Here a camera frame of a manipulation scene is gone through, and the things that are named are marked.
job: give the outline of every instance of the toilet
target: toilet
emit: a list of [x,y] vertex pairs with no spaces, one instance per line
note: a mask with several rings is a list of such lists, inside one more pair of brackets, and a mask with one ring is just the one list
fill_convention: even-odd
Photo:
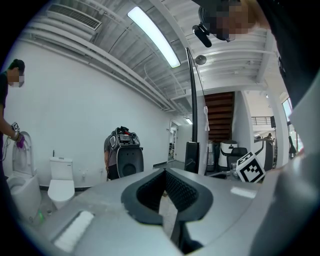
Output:
[[50,157],[51,178],[48,196],[59,210],[75,195],[72,159]]
[[12,175],[6,182],[20,216],[33,223],[41,204],[41,192],[30,135],[25,131],[21,134],[24,136],[23,148],[18,148],[16,142],[13,144]]

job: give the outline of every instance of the hand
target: hand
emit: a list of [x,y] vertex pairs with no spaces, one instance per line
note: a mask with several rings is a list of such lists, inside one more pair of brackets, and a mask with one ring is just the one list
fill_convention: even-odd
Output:
[[16,146],[19,149],[22,149],[24,147],[25,137],[21,133],[18,134],[18,137],[15,141],[16,141]]

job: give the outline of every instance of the machine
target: machine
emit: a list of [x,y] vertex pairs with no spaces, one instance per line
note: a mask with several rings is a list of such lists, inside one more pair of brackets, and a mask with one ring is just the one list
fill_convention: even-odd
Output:
[[111,150],[116,151],[116,166],[120,178],[144,171],[143,147],[134,132],[121,126],[110,138]]
[[238,147],[238,143],[234,140],[225,140],[220,145],[220,156],[218,161],[218,168],[220,171],[228,169],[227,157],[230,156],[232,150]]
[[254,153],[265,171],[272,169],[274,162],[274,144],[272,139],[254,140]]

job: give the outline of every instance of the ceiling light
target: ceiling light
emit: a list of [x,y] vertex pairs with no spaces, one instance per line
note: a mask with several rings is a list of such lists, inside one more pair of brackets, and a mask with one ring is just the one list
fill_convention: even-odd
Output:
[[148,37],[150,37],[150,39],[159,48],[160,52],[168,61],[171,68],[176,68],[180,66],[180,62],[171,45],[168,43],[168,41],[161,33],[159,28],[144,13],[143,10],[136,6],[128,12],[128,17],[132,19],[148,35]]
[[186,118],[185,120],[188,122],[189,125],[192,125],[192,121],[190,120],[190,118]]

